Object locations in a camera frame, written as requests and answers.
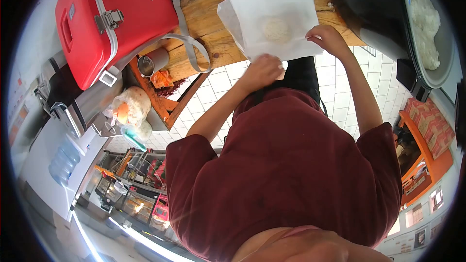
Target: cooler latch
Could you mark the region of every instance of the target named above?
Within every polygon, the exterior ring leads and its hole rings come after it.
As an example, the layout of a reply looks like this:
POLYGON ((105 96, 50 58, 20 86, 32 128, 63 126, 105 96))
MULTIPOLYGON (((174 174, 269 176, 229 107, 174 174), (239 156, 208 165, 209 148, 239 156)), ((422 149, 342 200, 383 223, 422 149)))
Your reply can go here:
POLYGON ((94 16, 100 34, 103 34, 106 28, 116 29, 124 21, 123 19, 123 13, 119 9, 104 11, 102 15, 94 16))

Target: person's arm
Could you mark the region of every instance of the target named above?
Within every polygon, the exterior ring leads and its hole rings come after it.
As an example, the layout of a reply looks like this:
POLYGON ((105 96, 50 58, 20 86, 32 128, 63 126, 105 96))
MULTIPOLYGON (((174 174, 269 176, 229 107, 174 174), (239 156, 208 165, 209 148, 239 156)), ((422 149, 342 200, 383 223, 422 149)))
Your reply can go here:
POLYGON ((280 59, 268 54, 259 56, 236 84, 192 125, 186 137, 197 134, 212 142, 238 104, 250 93, 272 84, 282 72, 280 59))
POLYGON ((356 118, 361 135, 383 123, 380 110, 369 84, 345 40, 332 26, 314 26, 307 34, 309 42, 314 42, 337 57, 345 67, 353 95, 356 118))

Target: water bottle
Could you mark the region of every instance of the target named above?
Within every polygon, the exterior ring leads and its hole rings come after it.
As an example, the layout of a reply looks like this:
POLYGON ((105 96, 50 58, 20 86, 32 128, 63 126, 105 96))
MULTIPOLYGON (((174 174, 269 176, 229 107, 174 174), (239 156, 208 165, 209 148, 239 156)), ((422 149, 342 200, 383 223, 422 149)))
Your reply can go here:
POLYGON ((68 186, 68 180, 81 157, 68 137, 65 137, 58 147, 54 158, 49 164, 49 173, 56 183, 63 187, 68 186))

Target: person's hand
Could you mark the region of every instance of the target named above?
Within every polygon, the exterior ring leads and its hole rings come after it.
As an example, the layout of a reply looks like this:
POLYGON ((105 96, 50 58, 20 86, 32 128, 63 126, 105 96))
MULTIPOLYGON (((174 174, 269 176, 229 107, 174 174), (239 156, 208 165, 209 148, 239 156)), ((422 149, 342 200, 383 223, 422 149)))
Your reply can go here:
POLYGON ((282 72, 283 66, 280 59, 269 54, 263 54, 249 65, 235 86, 240 87, 249 94, 272 84, 282 72))
POLYGON ((306 33, 306 38, 308 38, 309 42, 318 44, 339 60, 352 56, 352 52, 345 40, 333 26, 316 25, 306 33))

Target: metal cup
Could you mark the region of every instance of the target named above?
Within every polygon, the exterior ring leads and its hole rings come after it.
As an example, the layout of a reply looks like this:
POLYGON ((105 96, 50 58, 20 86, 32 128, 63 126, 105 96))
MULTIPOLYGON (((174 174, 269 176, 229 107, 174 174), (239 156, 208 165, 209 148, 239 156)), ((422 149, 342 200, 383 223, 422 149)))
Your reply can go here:
POLYGON ((163 48, 159 48, 139 57, 137 60, 137 69, 142 77, 151 77, 167 64, 168 52, 163 48))

